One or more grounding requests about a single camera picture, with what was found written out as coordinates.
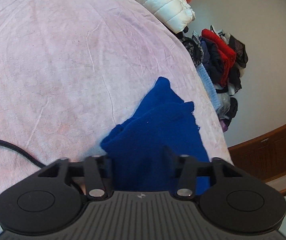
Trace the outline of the grey plastic bag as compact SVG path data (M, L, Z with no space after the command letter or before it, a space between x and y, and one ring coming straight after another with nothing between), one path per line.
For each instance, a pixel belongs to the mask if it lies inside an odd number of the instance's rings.
M228 93L217 94L220 106L217 110L217 115L221 118L230 110L230 96Z

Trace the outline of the dark clothes pile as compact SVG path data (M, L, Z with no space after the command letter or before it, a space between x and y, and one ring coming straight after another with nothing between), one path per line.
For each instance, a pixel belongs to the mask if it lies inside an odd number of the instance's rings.
M208 29L217 34L231 49L236 52L236 61L228 73L227 85L224 87L219 84L219 80L224 72L224 67L216 44L202 37L201 33L199 34L196 31L193 31L191 37L186 36L185 33L187 33L188 28L178 34L178 39L182 42L191 56L195 69L196 66L201 63L204 65L217 94L229 94L231 102L230 110L221 118L217 115L223 131L226 132L238 111L238 101L234 95L242 89L241 77L244 74L249 58L245 44L240 42L240 40L236 39L233 35L226 33L223 30L217 31L214 26L210 26Z

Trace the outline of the brown wooden door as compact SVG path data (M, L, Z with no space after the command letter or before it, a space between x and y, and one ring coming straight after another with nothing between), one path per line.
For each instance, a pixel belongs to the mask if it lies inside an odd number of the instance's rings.
M286 196L286 124L228 150L236 167Z

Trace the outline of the red garment on pile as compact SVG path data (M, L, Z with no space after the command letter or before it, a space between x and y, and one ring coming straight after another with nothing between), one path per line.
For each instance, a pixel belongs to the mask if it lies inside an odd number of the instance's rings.
M231 49L217 34L209 29L203 29L201 36L214 42L218 48L219 56L223 62L223 74L219 80L219 84L224 87L227 85L228 73L236 61L236 52Z

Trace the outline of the light blue knit blanket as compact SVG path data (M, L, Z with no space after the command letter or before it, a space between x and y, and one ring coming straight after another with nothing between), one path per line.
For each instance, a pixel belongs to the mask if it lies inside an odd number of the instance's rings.
M217 112L220 108L220 101L218 99L215 87L202 63L196 66L196 72L198 73L202 81L202 84L207 92L208 98L210 99L215 111Z

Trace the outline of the pink floral bed sheet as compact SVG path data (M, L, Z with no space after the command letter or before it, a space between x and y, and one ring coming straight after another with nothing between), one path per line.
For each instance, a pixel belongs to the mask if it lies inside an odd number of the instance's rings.
M195 105L210 158L223 131L183 44L134 0L0 0L0 140L49 164L101 154L158 77Z

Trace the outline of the blue beaded knit sweater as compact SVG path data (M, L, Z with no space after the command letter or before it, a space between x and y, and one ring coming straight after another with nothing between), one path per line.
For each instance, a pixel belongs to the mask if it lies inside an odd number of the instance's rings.
M173 192L175 156L208 162L193 111L194 103L184 102L159 77L133 116L101 142L112 161L114 190Z

